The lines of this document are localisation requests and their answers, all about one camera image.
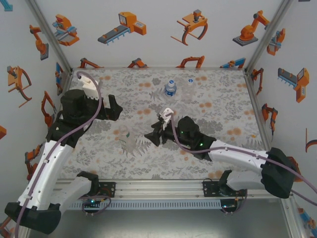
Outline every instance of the metal base plate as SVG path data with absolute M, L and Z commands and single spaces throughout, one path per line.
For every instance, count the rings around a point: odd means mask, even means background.
M 251 44 L 251 43 L 253 43 L 253 42 L 255 42 L 255 41 L 258 41 L 258 38 L 253 37 L 252 40 L 249 40 L 249 41 L 241 41 L 241 40 L 240 40 L 240 36 L 237 36 L 237 37 L 233 38 L 232 40 L 233 40 L 235 43 L 237 43 L 238 45 L 240 45 L 240 46 L 246 46 L 246 45 L 249 45 L 249 44 Z
M 47 59 L 49 57 L 49 44 L 46 43 L 45 46 L 46 46 L 46 52 L 45 52 L 44 55 L 40 54 L 40 59 L 41 60 L 45 60 L 45 59 Z

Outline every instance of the black joint housing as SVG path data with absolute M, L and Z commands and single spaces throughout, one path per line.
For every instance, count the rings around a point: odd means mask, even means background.
M 280 149 L 272 147 L 267 154 L 269 159 L 277 161 L 296 171 L 295 166 Z M 261 168 L 263 177 L 261 183 L 264 184 L 265 189 L 276 197 L 288 198 L 295 175 L 268 161 L 261 165 Z
M 47 210 L 37 210 L 37 207 L 26 208 L 22 219 L 21 226 L 31 228 L 44 234 L 52 233 L 59 224 L 61 212 L 60 204 L 50 204 Z M 15 222 L 18 219 L 22 207 L 19 202 L 9 202 L 4 212 Z
M 229 177 L 231 172 L 232 172 L 232 170 L 224 171 L 223 174 L 221 175 L 220 180 L 219 180 L 219 191 L 224 196 L 231 196 L 232 194 L 235 193 L 235 191 L 227 185 L 228 177 Z
M 98 175 L 82 171 L 80 172 L 77 177 L 84 177 L 87 178 L 89 181 L 91 181 L 91 187 L 89 193 L 87 193 L 88 196 L 95 196 L 97 195 L 99 191 L 99 177 Z

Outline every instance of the floral tablecloth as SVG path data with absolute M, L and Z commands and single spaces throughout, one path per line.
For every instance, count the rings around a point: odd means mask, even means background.
M 123 112 L 117 121 L 95 120 L 79 139 L 60 178 L 72 179 L 80 171 L 98 174 L 102 179 L 204 179 L 219 178 L 224 170 L 236 166 L 198 160 L 168 141 L 156 147 L 144 137 L 152 131 L 163 107 L 174 110 L 178 120 L 190 116 L 202 133 L 226 143 L 262 150 L 259 129 L 252 109 L 243 71 L 187 69 L 93 69 L 86 70 L 99 80 L 104 103 L 113 94 Z M 182 99 L 186 81 L 195 80 L 191 101 Z M 173 100 L 163 95 L 164 84 L 173 79 L 177 93 Z M 76 72 L 70 89 L 81 89 Z M 122 150 L 118 128 L 127 125 L 134 132 L 137 148 Z

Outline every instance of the water bottle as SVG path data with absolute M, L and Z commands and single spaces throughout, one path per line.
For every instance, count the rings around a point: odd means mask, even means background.
M 188 79 L 182 93 L 182 100 L 191 101 L 195 94 L 195 83 L 193 79 Z
M 133 152 L 137 147 L 134 134 L 125 125 L 119 126 L 119 133 L 121 147 L 127 152 Z
M 172 97 L 176 94 L 176 83 L 174 80 L 170 80 L 168 84 L 165 85 L 165 95 L 168 97 Z

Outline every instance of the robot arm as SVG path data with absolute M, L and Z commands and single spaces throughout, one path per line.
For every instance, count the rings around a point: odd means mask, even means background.
M 251 73 L 251 78 L 253 83 L 254 81 L 257 80 L 258 75 L 260 75 L 260 84 L 259 84 L 259 89 L 257 91 L 257 95 L 262 91 L 263 71 L 264 71 L 263 68 L 260 68 L 258 71 L 254 69 L 253 72 Z
M 92 86 L 94 83 L 89 78 L 81 76 L 80 79 L 85 83 L 84 91 L 69 90 L 61 97 L 63 111 L 57 114 L 56 121 L 49 128 L 37 169 L 18 201 L 8 203 L 5 208 L 5 213 L 15 222 L 45 234 L 55 230 L 62 214 L 74 200 L 85 194 L 96 195 L 99 191 L 98 176 L 80 172 L 67 188 L 53 194 L 59 172 L 78 139 L 85 133 L 83 125 L 89 122 L 93 115 L 97 115 L 97 119 L 117 120 L 122 112 L 122 107 L 116 103 L 115 97 L 109 95 L 110 108 L 104 107 L 101 98 L 101 107 L 96 114 L 99 109 L 99 102 L 96 100 L 99 99 L 98 96 L 96 98 L 97 88 Z M 52 148 L 55 149 L 48 158 Z
M 295 176 L 265 160 L 270 159 L 296 171 L 281 150 L 272 148 L 270 151 L 256 151 L 232 146 L 201 133 L 199 126 L 189 117 L 182 118 L 177 127 L 174 127 L 173 111 L 169 108 L 160 114 L 159 122 L 153 124 L 152 128 L 153 132 L 146 134 L 145 137 L 156 146 L 166 143 L 169 139 L 183 145 L 183 150 L 192 153 L 198 159 L 227 162 L 247 170 L 225 171 L 219 181 L 220 190 L 232 192 L 264 188 L 274 196 L 289 197 Z
M 263 16 L 263 11 L 258 11 L 256 14 L 253 15 L 253 22 L 251 25 L 245 26 L 241 30 L 240 40 L 241 41 L 250 41 L 254 38 L 254 33 L 258 27 L 259 22 L 265 26 L 265 29 L 269 25 L 269 21 Z
M 203 64 L 205 60 L 205 56 L 201 56 L 201 57 L 188 57 L 188 58 L 185 58 L 183 59 L 183 61 L 180 63 L 179 66 L 177 66 L 176 68 L 185 68 L 185 64 L 189 61 L 197 61 L 197 64 L 196 64 L 196 68 L 200 68 Z

